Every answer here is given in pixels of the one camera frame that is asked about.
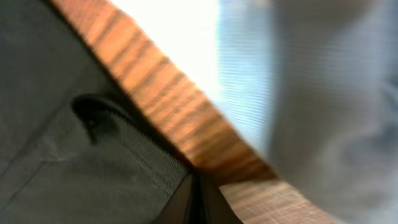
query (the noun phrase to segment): brown wood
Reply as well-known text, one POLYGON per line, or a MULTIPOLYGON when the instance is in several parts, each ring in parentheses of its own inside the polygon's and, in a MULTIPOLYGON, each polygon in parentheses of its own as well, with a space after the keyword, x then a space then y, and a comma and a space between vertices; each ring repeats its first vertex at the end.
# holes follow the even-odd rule
POLYGON ((52 2, 152 124, 197 168, 220 185, 228 184, 221 190, 244 223, 332 223, 274 178, 130 17, 106 0, 52 2))

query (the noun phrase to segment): black fabric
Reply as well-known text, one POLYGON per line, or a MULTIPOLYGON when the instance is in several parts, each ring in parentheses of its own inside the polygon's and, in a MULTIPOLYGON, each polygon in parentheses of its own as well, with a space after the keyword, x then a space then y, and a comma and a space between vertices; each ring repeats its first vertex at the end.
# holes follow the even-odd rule
POLYGON ((0 1, 0 68, 0 223, 240 223, 47 2, 0 1))

